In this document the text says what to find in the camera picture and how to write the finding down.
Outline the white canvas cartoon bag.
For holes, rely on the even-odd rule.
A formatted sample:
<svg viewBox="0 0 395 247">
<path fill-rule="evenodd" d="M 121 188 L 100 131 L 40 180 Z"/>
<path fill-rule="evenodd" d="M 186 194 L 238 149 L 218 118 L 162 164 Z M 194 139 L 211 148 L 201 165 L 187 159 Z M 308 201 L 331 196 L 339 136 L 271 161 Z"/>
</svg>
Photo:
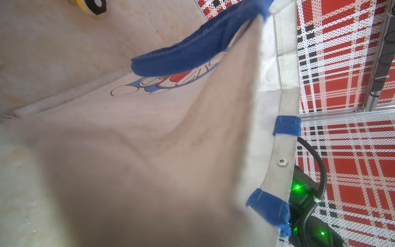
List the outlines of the white canvas cartoon bag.
<svg viewBox="0 0 395 247">
<path fill-rule="evenodd" d="M 127 74 L 1 127 L 3 247 L 274 247 L 247 204 L 287 201 L 297 115 L 295 1 L 245 22 L 183 86 Z"/>
</svg>

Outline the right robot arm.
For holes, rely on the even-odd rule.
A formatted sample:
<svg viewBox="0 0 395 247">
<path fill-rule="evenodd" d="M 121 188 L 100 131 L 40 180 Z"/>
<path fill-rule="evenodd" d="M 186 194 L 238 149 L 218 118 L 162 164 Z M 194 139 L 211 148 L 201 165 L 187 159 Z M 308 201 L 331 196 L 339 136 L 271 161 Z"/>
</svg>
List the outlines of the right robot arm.
<svg viewBox="0 0 395 247">
<path fill-rule="evenodd" d="M 289 242 L 295 247 L 347 247 L 348 244 L 329 224 L 313 216 L 324 199 L 327 189 L 327 170 L 318 152 L 301 137 L 297 138 L 317 162 L 319 183 L 295 166 L 290 193 L 291 235 Z"/>
</svg>

